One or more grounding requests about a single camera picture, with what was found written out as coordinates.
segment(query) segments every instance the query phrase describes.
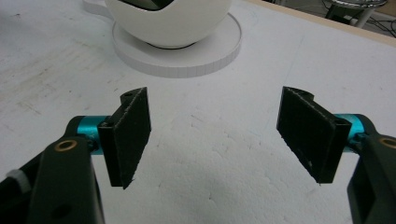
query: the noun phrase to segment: cyan metal part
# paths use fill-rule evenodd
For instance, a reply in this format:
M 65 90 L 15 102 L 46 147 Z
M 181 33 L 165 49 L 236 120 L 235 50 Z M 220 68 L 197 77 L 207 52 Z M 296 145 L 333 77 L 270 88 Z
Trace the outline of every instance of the cyan metal part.
M 340 119 L 346 119 L 352 124 L 352 127 L 350 128 L 349 135 L 347 137 L 347 141 L 350 145 L 353 145 L 354 142 L 354 137 L 357 136 L 357 134 L 364 133 L 364 126 L 361 120 L 354 114 L 334 114 L 337 118 Z M 355 152 L 351 150 L 349 147 L 344 148 L 344 152 Z
M 108 116 L 86 116 L 78 125 L 77 133 L 84 134 L 94 144 L 97 144 L 97 149 L 93 151 L 92 155 L 103 155 L 103 149 L 100 143 L 99 132 L 97 126 L 105 121 Z

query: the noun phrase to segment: screw hole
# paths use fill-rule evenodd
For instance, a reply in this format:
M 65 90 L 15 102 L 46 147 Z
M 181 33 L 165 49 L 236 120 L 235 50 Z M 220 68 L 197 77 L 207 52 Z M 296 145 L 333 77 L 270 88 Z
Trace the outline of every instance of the screw hole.
M 76 140 L 65 140 L 65 141 L 58 143 L 58 145 L 55 146 L 55 150 L 59 151 L 59 152 L 63 152 L 63 151 L 73 149 L 76 145 L 77 145 Z
M 381 138 L 379 142 L 386 147 L 396 148 L 396 140 L 392 138 Z
M 52 219 L 61 219 L 66 217 L 72 211 L 72 206 L 70 204 L 64 203 L 52 210 L 50 216 Z

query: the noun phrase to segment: white cup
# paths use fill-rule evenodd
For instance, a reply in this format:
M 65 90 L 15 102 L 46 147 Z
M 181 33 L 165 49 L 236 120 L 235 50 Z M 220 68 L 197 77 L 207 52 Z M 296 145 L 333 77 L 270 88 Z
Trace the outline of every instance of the white cup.
M 164 49 L 187 47 L 210 35 L 232 0 L 174 0 L 164 8 L 143 8 L 151 0 L 105 0 L 114 20 L 129 34 Z

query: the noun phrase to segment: scratched surface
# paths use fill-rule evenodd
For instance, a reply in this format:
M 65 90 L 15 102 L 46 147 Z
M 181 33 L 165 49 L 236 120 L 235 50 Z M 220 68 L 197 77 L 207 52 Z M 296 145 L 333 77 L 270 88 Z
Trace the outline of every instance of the scratched surface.
M 152 134 L 127 190 L 93 164 L 107 223 L 351 223 L 343 155 L 319 186 L 276 131 L 282 86 L 332 112 L 362 113 L 396 135 L 396 48 L 235 0 L 241 52 L 217 73 L 152 77 L 125 65 L 112 21 L 79 0 L 0 7 L 0 175 L 59 138 L 76 115 L 109 115 L 148 87 Z

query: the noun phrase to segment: white saucer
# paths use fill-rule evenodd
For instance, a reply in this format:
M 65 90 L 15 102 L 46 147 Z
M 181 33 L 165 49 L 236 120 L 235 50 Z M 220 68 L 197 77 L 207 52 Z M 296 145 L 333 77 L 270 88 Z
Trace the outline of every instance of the white saucer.
M 83 0 L 87 11 L 109 17 L 105 4 Z M 159 49 L 114 23 L 113 41 L 119 57 L 133 69 L 157 77 L 199 77 L 219 71 L 239 53 L 242 29 L 230 13 L 215 32 L 184 49 Z

